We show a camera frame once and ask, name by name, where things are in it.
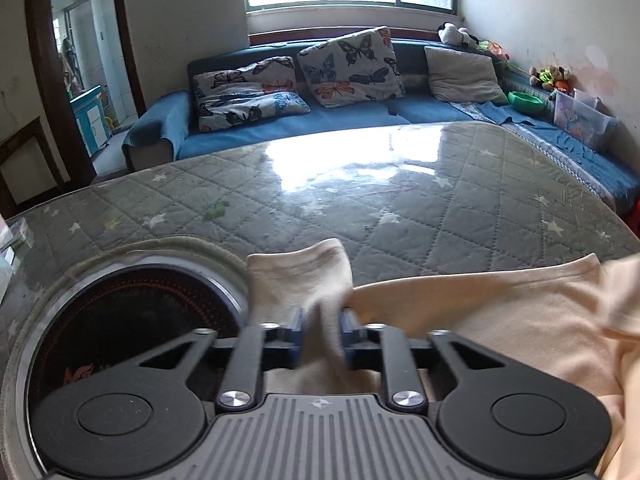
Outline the beige cotton t-shirt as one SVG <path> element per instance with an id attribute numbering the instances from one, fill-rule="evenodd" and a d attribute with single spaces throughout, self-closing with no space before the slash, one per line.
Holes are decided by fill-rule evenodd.
<path id="1" fill-rule="evenodd" d="M 446 328 L 584 388 L 608 410 L 613 433 L 598 466 L 603 479 L 639 474 L 639 259 L 589 255 L 546 268 L 352 282 L 341 242 L 246 260 L 250 322 L 305 315 L 302 362 L 266 377 L 273 393 L 369 393 L 370 372 L 346 367 L 338 330 L 343 308 L 410 337 Z"/>

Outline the round black induction cooktop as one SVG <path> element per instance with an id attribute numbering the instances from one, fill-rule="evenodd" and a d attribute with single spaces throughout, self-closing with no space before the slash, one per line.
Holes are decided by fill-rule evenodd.
<path id="1" fill-rule="evenodd" d="M 178 266 L 142 264 L 99 278 L 62 305 L 32 357 L 27 390 L 30 436 L 32 413 L 53 391 L 192 330 L 209 328 L 220 338 L 233 338 L 242 325 L 235 298 L 224 286 Z M 207 426 L 221 374 L 195 377 Z"/>

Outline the light blue small cabinet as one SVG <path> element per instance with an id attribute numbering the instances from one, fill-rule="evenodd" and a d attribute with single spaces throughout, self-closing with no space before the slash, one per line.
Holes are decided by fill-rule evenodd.
<path id="1" fill-rule="evenodd" d="M 82 140 L 90 157 L 107 144 L 111 129 L 101 101 L 102 87 L 95 86 L 70 100 Z"/>

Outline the clear plastic storage box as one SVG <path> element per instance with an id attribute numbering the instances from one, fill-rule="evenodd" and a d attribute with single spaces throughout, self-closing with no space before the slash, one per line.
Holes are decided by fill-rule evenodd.
<path id="1" fill-rule="evenodd" d="M 605 152 L 618 128 L 618 119 L 600 111 L 599 98 L 578 89 L 573 94 L 555 91 L 554 124 L 595 152 Z"/>

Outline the green plastic bowl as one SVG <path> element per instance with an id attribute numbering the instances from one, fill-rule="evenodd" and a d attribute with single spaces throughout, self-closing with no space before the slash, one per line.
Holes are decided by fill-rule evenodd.
<path id="1" fill-rule="evenodd" d="M 508 101 L 521 114 L 540 115 L 546 109 L 546 102 L 526 92 L 510 91 Z"/>

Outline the blue corner sofa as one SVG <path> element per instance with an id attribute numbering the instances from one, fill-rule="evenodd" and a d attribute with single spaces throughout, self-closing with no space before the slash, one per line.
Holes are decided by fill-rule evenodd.
<path id="1" fill-rule="evenodd" d="M 423 52 L 426 46 L 424 41 L 395 41 L 399 71 L 407 90 L 398 100 L 325 108 L 300 88 L 300 96 L 310 108 L 307 114 L 267 118 L 252 124 L 239 118 L 230 129 L 201 133 L 193 89 L 171 92 L 151 105 L 129 129 L 122 142 L 127 167 L 138 171 L 243 145 L 325 131 L 480 120 L 513 130 L 618 214 L 626 214 L 638 202 L 639 178 L 627 165 L 612 153 L 593 151 L 556 128 L 548 113 L 534 117 L 510 105 L 436 100 L 427 83 Z"/>

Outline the colourful plush toys pile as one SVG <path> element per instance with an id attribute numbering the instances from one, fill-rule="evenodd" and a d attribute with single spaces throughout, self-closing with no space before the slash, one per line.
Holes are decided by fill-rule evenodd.
<path id="1" fill-rule="evenodd" d="M 570 93 L 573 90 L 572 73 L 562 66 L 549 65 L 543 70 L 535 66 L 529 69 L 529 84 L 548 92 Z"/>

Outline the plain beige cushion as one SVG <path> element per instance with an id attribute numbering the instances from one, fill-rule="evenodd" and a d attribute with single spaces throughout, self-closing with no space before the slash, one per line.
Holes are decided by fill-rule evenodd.
<path id="1" fill-rule="evenodd" d="M 506 104 L 494 63 L 487 55 L 425 47 L 428 86 L 442 102 Z"/>

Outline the flat butterfly print pillow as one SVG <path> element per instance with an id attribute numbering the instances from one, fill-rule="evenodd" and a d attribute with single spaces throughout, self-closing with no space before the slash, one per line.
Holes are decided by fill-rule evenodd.
<path id="1" fill-rule="evenodd" d="M 297 92 L 290 56 L 265 58 L 235 70 L 197 74 L 192 78 L 192 88 L 198 131 L 202 133 L 311 112 Z"/>

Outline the upright butterfly print pillow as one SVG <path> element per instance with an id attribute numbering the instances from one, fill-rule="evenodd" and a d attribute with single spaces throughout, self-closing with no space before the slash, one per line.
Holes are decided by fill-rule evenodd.
<path id="1" fill-rule="evenodd" d="M 325 108 L 400 99 L 406 94 L 386 26 L 300 50 L 297 62 L 309 91 Z"/>

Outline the panda plush toy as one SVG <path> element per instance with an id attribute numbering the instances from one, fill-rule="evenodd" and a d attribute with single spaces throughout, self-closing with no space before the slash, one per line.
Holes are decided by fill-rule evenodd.
<path id="1" fill-rule="evenodd" d="M 477 49 L 478 39 L 465 27 L 458 27 L 454 23 L 446 22 L 437 29 L 437 35 L 442 44 L 449 47 Z"/>

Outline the dark wooden door frame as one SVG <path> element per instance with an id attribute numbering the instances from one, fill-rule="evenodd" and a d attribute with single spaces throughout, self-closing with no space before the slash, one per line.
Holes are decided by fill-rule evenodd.
<path id="1" fill-rule="evenodd" d="M 68 175 L 68 179 L 61 183 L 61 188 L 75 191 L 91 184 L 96 172 L 81 141 L 70 102 L 63 96 L 63 72 L 58 62 L 58 54 L 55 52 L 51 0 L 24 0 L 24 3 L 29 51 L 40 99 L 56 149 Z M 126 2 L 114 0 L 114 3 L 120 46 L 132 98 L 137 113 L 143 114 L 146 105 L 134 62 Z"/>

